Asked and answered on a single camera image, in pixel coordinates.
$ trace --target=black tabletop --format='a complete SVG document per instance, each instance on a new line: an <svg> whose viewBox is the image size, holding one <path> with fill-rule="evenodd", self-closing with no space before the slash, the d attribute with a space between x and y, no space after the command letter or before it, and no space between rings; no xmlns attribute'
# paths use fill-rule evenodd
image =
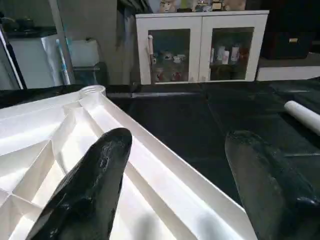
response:
<svg viewBox="0 0 320 240"><path fill-rule="evenodd" d="M0 107L81 89L82 85L0 91ZM231 130L249 130L279 148L319 186L319 137L284 111L295 100L320 114L314 80L106 86L107 96L213 184L241 204L225 154Z"/></svg>

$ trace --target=glass cabinet door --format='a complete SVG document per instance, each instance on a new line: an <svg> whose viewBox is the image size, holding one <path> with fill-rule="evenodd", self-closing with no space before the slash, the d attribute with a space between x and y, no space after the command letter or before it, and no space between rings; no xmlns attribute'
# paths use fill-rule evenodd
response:
<svg viewBox="0 0 320 240"><path fill-rule="evenodd" d="M142 84L198 81L201 18L137 19Z"/></svg>
<svg viewBox="0 0 320 240"><path fill-rule="evenodd" d="M204 17L200 81L254 81L266 19L264 15Z"/></svg>

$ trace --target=cabinet handle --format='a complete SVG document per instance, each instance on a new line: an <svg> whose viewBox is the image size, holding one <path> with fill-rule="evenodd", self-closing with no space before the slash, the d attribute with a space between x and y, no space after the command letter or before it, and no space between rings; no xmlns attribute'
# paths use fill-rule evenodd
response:
<svg viewBox="0 0 320 240"><path fill-rule="evenodd" d="M154 37L152 35L148 35L148 44L149 44L149 55L154 55Z"/></svg>
<svg viewBox="0 0 320 240"><path fill-rule="evenodd" d="M154 37L152 35L148 35L148 45L149 45L149 59L150 59L150 68L153 64L156 64L157 60L154 55Z"/></svg>

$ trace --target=white plastic tray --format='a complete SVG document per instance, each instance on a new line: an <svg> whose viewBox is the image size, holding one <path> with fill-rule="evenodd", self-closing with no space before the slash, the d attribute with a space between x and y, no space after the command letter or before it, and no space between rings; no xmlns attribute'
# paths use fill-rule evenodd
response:
<svg viewBox="0 0 320 240"><path fill-rule="evenodd" d="M111 240L256 240L243 208L100 92L0 110L0 240L23 240L99 136L133 142Z"/></svg>

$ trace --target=paper roll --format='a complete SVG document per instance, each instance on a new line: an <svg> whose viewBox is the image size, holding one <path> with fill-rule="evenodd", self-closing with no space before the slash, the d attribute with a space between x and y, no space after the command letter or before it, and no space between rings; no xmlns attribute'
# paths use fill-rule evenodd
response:
<svg viewBox="0 0 320 240"><path fill-rule="evenodd" d="M288 101L284 109L300 123L320 136L320 115L295 102Z"/></svg>

